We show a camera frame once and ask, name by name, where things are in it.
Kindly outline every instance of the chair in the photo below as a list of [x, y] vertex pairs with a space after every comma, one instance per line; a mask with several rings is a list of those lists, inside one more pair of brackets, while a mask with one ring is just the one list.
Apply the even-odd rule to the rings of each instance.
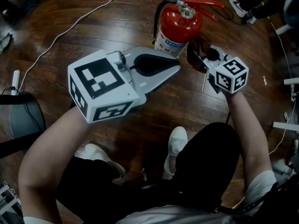
[[28, 92], [0, 95], [0, 105], [12, 105], [10, 123], [13, 139], [0, 143], [0, 158], [27, 150], [45, 131], [43, 113], [36, 99]]
[[276, 30], [277, 35], [292, 28], [299, 29], [299, 0], [285, 0], [284, 17], [286, 25]]

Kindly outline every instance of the white shoe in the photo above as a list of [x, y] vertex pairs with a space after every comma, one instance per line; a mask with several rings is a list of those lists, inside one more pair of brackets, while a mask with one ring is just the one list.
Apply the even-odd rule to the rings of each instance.
[[88, 154], [85, 152], [85, 146], [81, 145], [75, 152], [74, 156], [80, 159], [90, 159]]
[[243, 19], [246, 23], [250, 23], [250, 24], [253, 24], [256, 21], [256, 17], [252, 15], [250, 11], [246, 13]]
[[4, 38], [1, 39], [1, 41], [0, 41], [0, 54], [3, 52], [3, 50], [10, 43], [11, 37], [12, 37], [12, 35], [8, 33]]
[[239, 0], [228, 0], [230, 5], [232, 5], [233, 9], [235, 10], [235, 13], [237, 13], [237, 15], [239, 17], [244, 17], [247, 13], [247, 11], [243, 10], [240, 7], [240, 2]]
[[164, 170], [167, 174], [174, 175], [170, 171], [169, 157], [177, 156], [179, 152], [183, 150], [185, 145], [188, 143], [187, 132], [182, 126], [174, 128], [169, 136], [168, 141], [168, 155], [164, 163]]
[[126, 174], [126, 170], [123, 166], [111, 160], [109, 156], [106, 154], [106, 152], [95, 144], [91, 144], [91, 143], [87, 144], [85, 146], [85, 154], [81, 154], [81, 155], [88, 157], [88, 159], [90, 160], [102, 160], [104, 162], [109, 162], [109, 161], [112, 162], [120, 174], [118, 178], [114, 178], [115, 181], [119, 181]]

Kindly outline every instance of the white cable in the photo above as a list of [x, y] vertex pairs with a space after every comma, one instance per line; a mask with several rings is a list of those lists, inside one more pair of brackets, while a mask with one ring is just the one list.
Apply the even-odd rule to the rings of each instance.
[[87, 14], [85, 14], [85, 15], [83, 15], [83, 16], [81, 16], [68, 30], [66, 30], [65, 32], [63, 32], [63, 33], [61, 33], [61, 34], [59, 34], [55, 39], [54, 39], [54, 41], [53, 41], [53, 43], [50, 45], [50, 47], [48, 48], [48, 49], [46, 49], [42, 54], [40, 54], [39, 55], [39, 57], [37, 58], [37, 60], [33, 63], [33, 65], [32, 66], [30, 66], [29, 67], [29, 69], [26, 71], [26, 73], [25, 73], [25, 75], [24, 75], [24, 78], [23, 78], [23, 80], [22, 80], [22, 83], [21, 83], [21, 85], [20, 85], [20, 87], [19, 87], [19, 90], [18, 90], [18, 92], [20, 92], [20, 90], [21, 90], [21, 88], [22, 88], [22, 86], [23, 86], [23, 83], [24, 83], [24, 81], [25, 81], [25, 78], [26, 78], [26, 75], [28, 74], [28, 72], [29, 71], [31, 71], [32, 70], [32, 68], [36, 65], [36, 63], [38, 62], [38, 60], [43, 56], [43, 55], [45, 55], [52, 47], [53, 47], [53, 45], [55, 44], [55, 42], [57, 41], [57, 39], [59, 38], [59, 37], [61, 37], [61, 36], [63, 36], [64, 34], [66, 34], [66, 33], [68, 33], [70, 30], [72, 30], [82, 19], [84, 19], [85, 17], [87, 17], [87, 16], [89, 16], [91, 13], [93, 13], [94, 11], [96, 11], [96, 10], [98, 10], [99, 8], [101, 8], [101, 7], [104, 7], [104, 6], [106, 6], [106, 5], [108, 5], [109, 3], [111, 3], [113, 0], [110, 0], [109, 2], [107, 2], [107, 3], [105, 3], [105, 4], [103, 4], [103, 5], [101, 5], [101, 6], [98, 6], [98, 7], [96, 7], [94, 10], [92, 10], [92, 11], [90, 11], [89, 13], [87, 13]]
[[242, 200], [238, 204], [236, 204], [235, 206], [233, 206], [232, 209], [235, 209], [237, 206], [239, 206], [240, 203], [243, 202], [244, 199], [245, 199], [245, 197], [243, 197]]
[[[294, 110], [295, 110], [295, 107], [296, 107], [296, 100], [297, 100], [297, 99], [295, 99], [295, 104], [294, 104], [294, 108], [293, 108], [291, 117], [290, 117], [290, 118], [287, 118], [286, 122], [288, 122], [288, 121], [293, 117], [293, 113], [294, 113]], [[277, 144], [276, 148], [275, 148], [273, 151], [271, 151], [271, 152], [269, 153], [269, 155], [270, 155], [271, 153], [273, 153], [274, 151], [276, 151], [276, 149], [278, 148], [278, 146], [282, 143], [282, 141], [284, 140], [284, 137], [285, 137], [285, 132], [286, 132], [286, 129], [285, 129], [285, 131], [284, 131], [284, 134], [283, 134], [283, 136], [282, 136], [281, 141], [279, 142], [279, 144]]]
[[[271, 25], [273, 26], [273, 28], [274, 28], [274, 30], [275, 30], [275, 32], [276, 32], [275, 26], [273, 25], [273, 23], [272, 23], [271, 21], [270, 21], [270, 23], [271, 23]], [[277, 34], [277, 36], [278, 36], [278, 38], [279, 38], [279, 40], [280, 40], [282, 50], [284, 51], [284, 54], [285, 54], [285, 60], [286, 60], [286, 64], [288, 65], [288, 69], [289, 69], [290, 77], [292, 77], [292, 75], [291, 75], [291, 71], [290, 71], [289, 61], [288, 61], [288, 58], [287, 58], [287, 56], [286, 56], [284, 46], [283, 46], [283, 44], [282, 44], [282, 41], [281, 41], [281, 39], [280, 39], [280, 36], [279, 36], [278, 34]]]

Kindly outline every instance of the fire extinguisher handle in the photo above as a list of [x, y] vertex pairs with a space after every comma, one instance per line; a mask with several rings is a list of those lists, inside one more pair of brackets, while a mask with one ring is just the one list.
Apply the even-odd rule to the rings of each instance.
[[189, 7], [196, 8], [199, 5], [208, 5], [224, 8], [224, 4], [215, 0], [184, 0], [185, 4]]
[[213, 13], [208, 12], [207, 10], [203, 9], [203, 8], [197, 8], [196, 11], [201, 12], [202, 14], [206, 15], [207, 17], [213, 19], [214, 21], [217, 21], [217, 18], [214, 16]]

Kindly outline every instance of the fire extinguisher hose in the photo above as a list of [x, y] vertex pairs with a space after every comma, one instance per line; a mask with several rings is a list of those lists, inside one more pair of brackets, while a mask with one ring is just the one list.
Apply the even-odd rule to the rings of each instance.
[[164, 0], [162, 1], [157, 10], [156, 10], [156, 14], [155, 14], [155, 21], [154, 21], [154, 39], [157, 35], [157, 30], [158, 30], [158, 22], [159, 22], [159, 16], [160, 16], [160, 13], [163, 9], [163, 7], [166, 5], [166, 4], [169, 4], [169, 3], [174, 3], [174, 4], [177, 4], [178, 3], [178, 0]]

